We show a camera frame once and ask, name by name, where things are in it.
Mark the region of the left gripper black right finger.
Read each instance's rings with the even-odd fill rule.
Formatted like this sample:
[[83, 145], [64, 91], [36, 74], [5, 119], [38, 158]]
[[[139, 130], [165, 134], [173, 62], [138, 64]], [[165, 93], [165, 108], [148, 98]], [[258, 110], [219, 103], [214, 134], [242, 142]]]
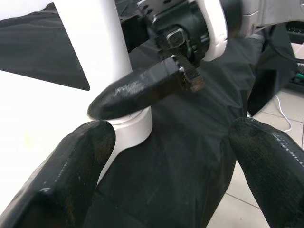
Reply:
[[228, 138], [249, 188], [272, 228], [304, 226], [304, 151], [286, 133], [238, 118]]

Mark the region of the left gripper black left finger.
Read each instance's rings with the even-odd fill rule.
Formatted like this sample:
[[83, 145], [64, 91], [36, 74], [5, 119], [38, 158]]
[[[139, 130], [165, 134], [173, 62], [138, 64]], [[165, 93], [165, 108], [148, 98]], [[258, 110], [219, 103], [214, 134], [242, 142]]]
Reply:
[[3, 228], [79, 228], [100, 173], [114, 150], [115, 131], [91, 121], [61, 140], [0, 217]]

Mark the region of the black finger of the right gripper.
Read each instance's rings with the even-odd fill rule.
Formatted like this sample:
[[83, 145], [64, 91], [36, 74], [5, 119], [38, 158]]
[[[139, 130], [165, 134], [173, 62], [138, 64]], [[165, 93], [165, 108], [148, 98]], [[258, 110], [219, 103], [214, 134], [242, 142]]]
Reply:
[[182, 79], [176, 59], [167, 58], [110, 84], [89, 105], [87, 114], [102, 120], [132, 114], [181, 90]]

